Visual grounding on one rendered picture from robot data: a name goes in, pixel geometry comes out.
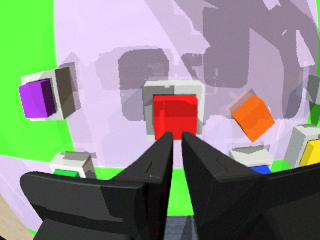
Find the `red button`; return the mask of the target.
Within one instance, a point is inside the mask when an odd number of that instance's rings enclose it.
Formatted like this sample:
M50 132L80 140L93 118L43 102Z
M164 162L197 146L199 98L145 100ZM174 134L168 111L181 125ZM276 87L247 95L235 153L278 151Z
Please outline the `red button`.
M200 80L147 80L144 85L145 137L156 141L172 132L173 141L191 132L201 139L205 85Z

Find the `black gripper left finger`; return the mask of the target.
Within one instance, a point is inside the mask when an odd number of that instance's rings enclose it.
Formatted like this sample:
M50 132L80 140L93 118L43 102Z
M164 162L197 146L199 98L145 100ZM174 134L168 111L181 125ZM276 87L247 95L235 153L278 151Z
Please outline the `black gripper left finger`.
M25 172L20 188L40 219L133 240L163 240L171 199L173 136L164 132L143 155L108 180Z

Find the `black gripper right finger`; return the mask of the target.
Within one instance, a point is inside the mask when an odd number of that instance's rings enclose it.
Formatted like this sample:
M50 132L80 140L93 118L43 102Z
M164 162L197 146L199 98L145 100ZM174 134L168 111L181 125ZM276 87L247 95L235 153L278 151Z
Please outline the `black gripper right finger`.
M320 163L269 173L181 133L183 171L199 240L247 240L268 209L320 192Z

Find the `purple button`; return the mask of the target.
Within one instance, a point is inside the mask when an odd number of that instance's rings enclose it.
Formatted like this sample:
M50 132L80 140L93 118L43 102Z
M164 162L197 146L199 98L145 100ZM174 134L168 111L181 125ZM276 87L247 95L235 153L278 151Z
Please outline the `purple button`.
M76 111L69 67L21 76L19 88L25 119L65 120Z

